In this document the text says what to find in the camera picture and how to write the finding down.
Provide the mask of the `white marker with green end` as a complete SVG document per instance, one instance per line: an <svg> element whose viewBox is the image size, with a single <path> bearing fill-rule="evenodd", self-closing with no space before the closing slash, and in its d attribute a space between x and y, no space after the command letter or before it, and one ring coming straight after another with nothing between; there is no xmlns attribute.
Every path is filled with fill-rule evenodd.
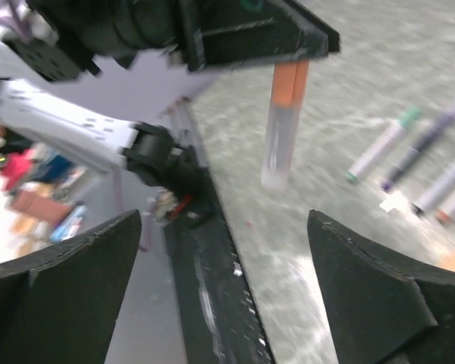
<svg viewBox="0 0 455 364"><path fill-rule="evenodd" d="M401 115L397 121L392 122L348 169L346 174L347 181L351 184L358 184L364 179L404 139L421 113L419 108L412 107Z"/></svg>

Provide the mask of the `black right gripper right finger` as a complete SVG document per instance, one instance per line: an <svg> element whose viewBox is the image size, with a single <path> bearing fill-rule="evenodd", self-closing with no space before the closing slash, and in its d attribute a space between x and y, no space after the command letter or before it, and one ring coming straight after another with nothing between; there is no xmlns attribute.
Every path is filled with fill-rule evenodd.
<svg viewBox="0 0 455 364"><path fill-rule="evenodd" d="M340 363L455 363L455 272L312 210L312 260Z"/></svg>

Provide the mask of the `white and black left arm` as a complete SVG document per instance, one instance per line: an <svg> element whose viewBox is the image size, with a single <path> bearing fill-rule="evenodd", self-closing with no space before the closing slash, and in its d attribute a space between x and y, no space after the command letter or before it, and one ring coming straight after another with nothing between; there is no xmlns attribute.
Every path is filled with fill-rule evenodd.
<svg viewBox="0 0 455 364"><path fill-rule="evenodd" d="M222 71L284 71L339 50L339 33L298 1L3 1L0 124L199 212L217 202L206 166L151 119L179 120Z"/></svg>

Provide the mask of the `grey marker with orange tip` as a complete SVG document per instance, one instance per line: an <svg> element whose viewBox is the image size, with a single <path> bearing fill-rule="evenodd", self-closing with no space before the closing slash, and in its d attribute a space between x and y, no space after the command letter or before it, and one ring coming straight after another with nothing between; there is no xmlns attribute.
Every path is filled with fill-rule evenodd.
<svg viewBox="0 0 455 364"><path fill-rule="evenodd" d="M271 103L261 170L263 187L283 190L287 186L299 120L299 106L284 107Z"/></svg>

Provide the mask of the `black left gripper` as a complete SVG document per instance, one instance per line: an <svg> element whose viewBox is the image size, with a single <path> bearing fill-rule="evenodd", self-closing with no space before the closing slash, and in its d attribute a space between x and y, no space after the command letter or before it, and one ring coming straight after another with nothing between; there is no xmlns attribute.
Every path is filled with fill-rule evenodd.
<svg viewBox="0 0 455 364"><path fill-rule="evenodd" d="M177 1L189 71L325 58L340 35L298 1Z"/></svg>

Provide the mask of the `blue pen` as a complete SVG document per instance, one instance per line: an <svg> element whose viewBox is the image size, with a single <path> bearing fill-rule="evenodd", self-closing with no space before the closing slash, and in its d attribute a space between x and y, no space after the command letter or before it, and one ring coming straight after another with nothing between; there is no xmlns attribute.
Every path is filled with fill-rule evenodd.
<svg viewBox="0 0 455 364"><path fill-rule="evenodd" d="M455 122L455 101L435 119L433 124L424 132L403 155L402 159L391 169L381 183L381 189L389 192L395 184L414 166L422 154Z"/></svg>

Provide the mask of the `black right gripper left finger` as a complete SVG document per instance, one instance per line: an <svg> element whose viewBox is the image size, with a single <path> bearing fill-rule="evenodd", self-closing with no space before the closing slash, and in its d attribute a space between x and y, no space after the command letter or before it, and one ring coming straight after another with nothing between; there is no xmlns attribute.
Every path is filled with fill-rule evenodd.
<svg viewBox="0 0 455 364"><path fill-rule="evenodd" d="M0 363L103 363L141 235L131 210L0 264Z"/></svg>

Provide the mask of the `white marker with black tip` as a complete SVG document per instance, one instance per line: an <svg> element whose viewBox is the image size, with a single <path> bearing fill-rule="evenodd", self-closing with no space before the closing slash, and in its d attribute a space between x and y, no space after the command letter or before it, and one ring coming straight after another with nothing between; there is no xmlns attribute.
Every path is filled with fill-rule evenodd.
<svg viewBox="0 0 455 364"><path fill-rule="evenodd" d="M417 216L424 215L437 207L455 188L455 160L444 173L426 190L415 202L411 204Z"/></svg>

